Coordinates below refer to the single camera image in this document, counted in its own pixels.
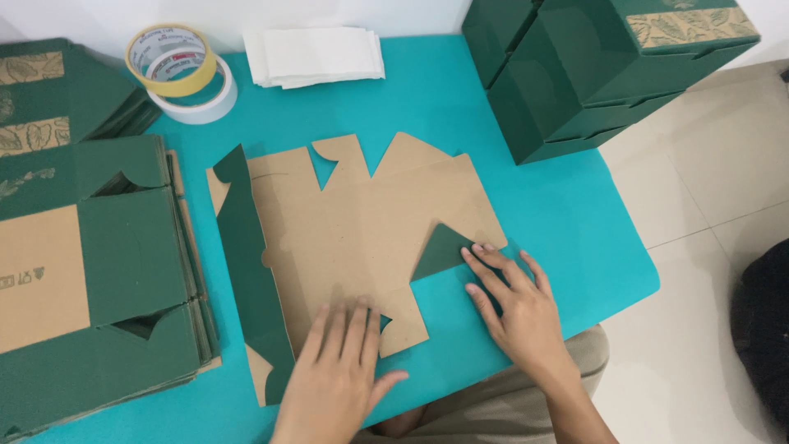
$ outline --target tiled floor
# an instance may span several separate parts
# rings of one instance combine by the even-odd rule
[[[765,71],[688,92],[600,152],[661,282],[603,322],[603,417],[623,443],[786,442],[728,329],[737,276],[789,238],[786,85]]]

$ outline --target beige pants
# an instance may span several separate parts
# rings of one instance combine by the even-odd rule
[[[595,325],[565,342],[591,395],[608,363],[608,339]],[[548,444],[555,443],[545,395],[517,367],[428,404],[405,438],[360,431],[352,444]]]

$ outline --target stack of white paper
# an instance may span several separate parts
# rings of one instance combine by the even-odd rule
[[[244,46],[252,80],[266,88],[386,78],[380,39],[364,28],[248,31]]]

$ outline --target double-sided tape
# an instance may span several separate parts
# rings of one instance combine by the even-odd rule
[[[195,66],[204,66],[205,59],[206,54],[197,51],[183,51],[181,49],[168,51],[160,55],[148,67],[145,77],[150,81],[170,83],[170,79],[182,71]],[[216,71],[214,73],[221,74],[224,82],[219,94],[208,102],[194,106],[183,106],[170,103],[150,90],[148,90],[148,95],[157,106],[162,108],[165,114],[181,123],[202,125],[222,118],[236,104],[238,87],[227,63],[218,55],[215,56],[215,59]]]
[[[201,53],[203,63],[189,76],[176,81],[147,78],[145,66],[173,50]],[[217,69],[216,55],[205,37],[181,24],[157,24],[137,33],[126,47],[126,66],[149,92],[165,97],[183,97],[200,91],[211,82]]]

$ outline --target turquoise tablecloth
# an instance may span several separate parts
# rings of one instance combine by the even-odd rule
[[[187,126],[162,117],[149,132],[178,151],[224,365],[195,382],[56,427],[31,442],[113,444],[265,442],[277,408],[258,408],[246,363],[205,169],[237,144],[248,157],[356,133],[370,172],[397,131],[445,152],[470,154],[510,246],[530,252],[551,277],[570,337],[657,291],[657,272],[596,151],[516,167],[462,36],[382,40],[387,79],[283,91],[252,84],[244,54],[225,56],[238,81],[235,108]],[[466,387],[503,369],[462,289],[463,267],[413,285],[431,339],[383,359],[411,373],[369,422]]]

